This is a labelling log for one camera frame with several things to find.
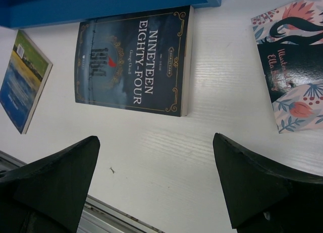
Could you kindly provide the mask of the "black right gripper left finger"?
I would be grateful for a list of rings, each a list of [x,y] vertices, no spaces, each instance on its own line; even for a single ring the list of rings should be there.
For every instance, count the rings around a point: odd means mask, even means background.
[[[90,136],[1,172],[1,232],[76,232],[99,149]]]

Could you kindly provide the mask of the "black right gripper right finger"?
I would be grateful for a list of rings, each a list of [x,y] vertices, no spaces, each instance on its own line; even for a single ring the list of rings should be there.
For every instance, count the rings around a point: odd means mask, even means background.
[[[213,151],[237,232],[322,232],[322,177],[293,169],[216,133]]]

